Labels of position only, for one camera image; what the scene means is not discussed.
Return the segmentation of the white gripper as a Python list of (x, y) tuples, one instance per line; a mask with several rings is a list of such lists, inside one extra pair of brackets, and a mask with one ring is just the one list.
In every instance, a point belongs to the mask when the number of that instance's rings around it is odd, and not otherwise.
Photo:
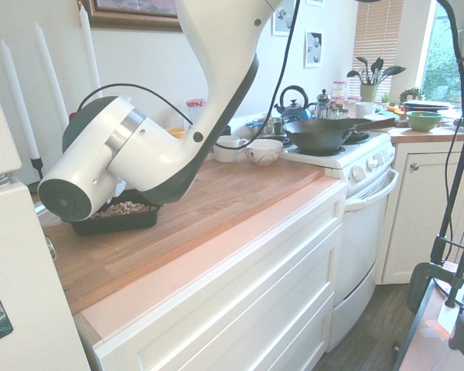
[(126, 181), (123, 179), (118, 179), (118, 183), (116, 184), (113, 192), (107, 198), (107, 203), (109, 203), (114, 197), (119, 197), (122, 194), (126, 187)]

